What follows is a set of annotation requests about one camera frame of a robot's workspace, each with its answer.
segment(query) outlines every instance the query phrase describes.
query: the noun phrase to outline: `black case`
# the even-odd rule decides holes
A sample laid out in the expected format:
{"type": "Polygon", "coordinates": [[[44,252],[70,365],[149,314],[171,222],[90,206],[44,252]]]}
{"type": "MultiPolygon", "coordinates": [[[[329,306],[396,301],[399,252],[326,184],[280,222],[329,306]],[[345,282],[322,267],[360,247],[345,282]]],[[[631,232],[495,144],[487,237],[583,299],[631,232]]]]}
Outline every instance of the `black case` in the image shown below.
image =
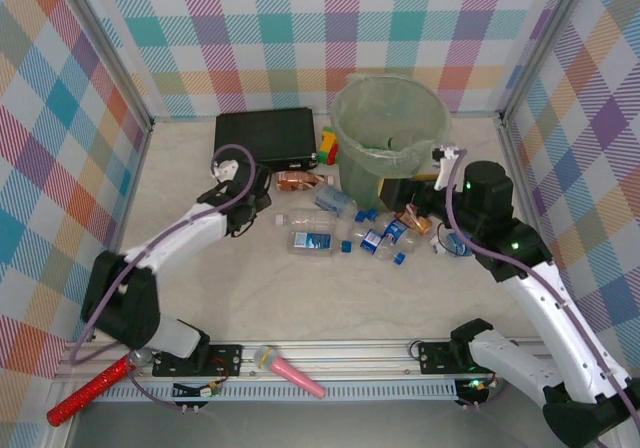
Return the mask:
{"type": "MultiPolygon", "coordinates": [[[[218,115],[214,151],[230,143],[244,146],[256,162],[273,171],[308,170],[318,165],[313,112],[309,108],[218,115]]],[[[244,157],[228,150],[218,161],[236,158],[244,157]]]]}

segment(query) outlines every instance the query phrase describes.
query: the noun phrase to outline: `pink object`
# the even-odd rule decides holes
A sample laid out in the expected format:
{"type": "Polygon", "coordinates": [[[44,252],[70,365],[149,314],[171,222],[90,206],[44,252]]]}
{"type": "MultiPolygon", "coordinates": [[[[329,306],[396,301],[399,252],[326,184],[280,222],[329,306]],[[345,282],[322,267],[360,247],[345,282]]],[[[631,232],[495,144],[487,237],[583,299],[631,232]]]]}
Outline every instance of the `pink object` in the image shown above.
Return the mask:
{"type": "Polygon", "coordinates": [[[303,390],[308,391],[313,396],[324,398],[326,390],[323,387],[321,387],[308,376],[300,373],[282,358],[277,357],[275,359],[275,361],[271,364],[271,371],[273,371],[276,375],[280,375],[281,377],[286,378],[291,383],[299,386],[303,390]]]}
{"type": "Polygon", "coordinates": [[[325,389],[280,358],[272,346],[262,345],[258,348],[253,354],[253,362],[258,368],[271,370],[313,396],[324,398],[325,389]]]}

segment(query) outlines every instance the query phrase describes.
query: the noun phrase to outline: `orange package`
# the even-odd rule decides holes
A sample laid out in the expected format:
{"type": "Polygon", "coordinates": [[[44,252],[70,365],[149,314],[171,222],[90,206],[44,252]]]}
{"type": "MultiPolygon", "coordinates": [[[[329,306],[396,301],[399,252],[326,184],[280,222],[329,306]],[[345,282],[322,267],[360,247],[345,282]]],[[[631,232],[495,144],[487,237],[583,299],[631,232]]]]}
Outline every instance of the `orange package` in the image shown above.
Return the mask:
{"type": "Polygon", "coordinates": [[[424,235],[431,229],[431,221],[428,218],[422,216],[416,216],[415,207],[413,205],[407,205],[407,207],[413,210],[413,213],[409,210],[404,213],[398,213],[396,219],[407,225],[413,231],[420,235],[424,235]]]}
{"type": "Polygon", "coordinates": [[[276,173],[276,187],[279,191],[309,190],[319,183],[333,186],[333,176],[322,176],[307,171],[279,171],[276,173]]]}

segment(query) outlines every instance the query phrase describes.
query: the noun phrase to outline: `green trash bin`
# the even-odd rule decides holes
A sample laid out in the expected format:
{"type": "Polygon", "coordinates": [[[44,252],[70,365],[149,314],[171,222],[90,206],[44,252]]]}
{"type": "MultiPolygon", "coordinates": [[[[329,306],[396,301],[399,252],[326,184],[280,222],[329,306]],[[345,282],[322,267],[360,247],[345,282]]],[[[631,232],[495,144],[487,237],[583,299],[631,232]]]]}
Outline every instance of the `green trash bin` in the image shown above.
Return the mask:
{"type": "Polygon", "coordinates": [[[431,164],[431,147],[451,115],[431,89],[398,75],[356,77],[331,105],[340,147],[342,190],[361,208],[388,211],[378,198],[382,178],[409,178],[431,164]]]}

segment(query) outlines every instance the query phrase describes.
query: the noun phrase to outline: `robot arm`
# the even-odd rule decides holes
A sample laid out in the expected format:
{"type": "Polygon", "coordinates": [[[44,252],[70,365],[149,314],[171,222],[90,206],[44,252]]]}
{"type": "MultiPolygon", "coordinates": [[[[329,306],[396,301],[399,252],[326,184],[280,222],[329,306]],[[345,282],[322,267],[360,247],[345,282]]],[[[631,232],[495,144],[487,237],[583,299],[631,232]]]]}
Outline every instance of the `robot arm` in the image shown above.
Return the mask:
{"type": "MultiPolygon", "coordinates": [[[[440,166],[435,182],[385,180],[380,198],[393,211],[401,211],[411,203],[417,207],[418,216],[433,215],[450,226],[443,188],[458,157],[458,148],[441,146],[433,155],[440,166]]],[[[452,340],[464,345],[467,359],[504,377],[541,406],[545,419],[562,441],[569,446],[584,446],[629,418],[629,409],[613,383],[624,390],[637,409],[640,379],[631,379],[605,351],[567,293],[539,234],[513,218],[512,193],[513,183],[498,163],[471,163],[465,169],[462,191],[453,193],[453,213],[473,243],[521,262],[559,294],[556,299],[533,276],[510,263],[475,252],[477,261],[527,312],[557,368],[524,353],[482,320],[454,330],[452,340]],[[610,373],[603,373],[594,349],[606,360],[610,373]]]]}
{"type": "MultiPolygon", "coordinates": [[[[248,178],[243,165],[228,161],[214,173],[218,184],[197,199],[191,209],[172,226],[185,226],[165,236],[136,264],[114,293],[95,326],[131,349],[149,347],[184,358],[197,374],[207,361],[209,336],[182,321],[161,314],[158,289],[169,275],[205,246],[226,235],[239,236],[251,226],[258,212],[271,204],[267,194],[270,172],[258,165],[253,187],[237,204],[221,211],[213,207],[238,196],[248,178]]],[[[95,260],[81,316],[87,322],[118,274],[145,253],[151,242],[122,254],[105,251],[95,260]]]]}

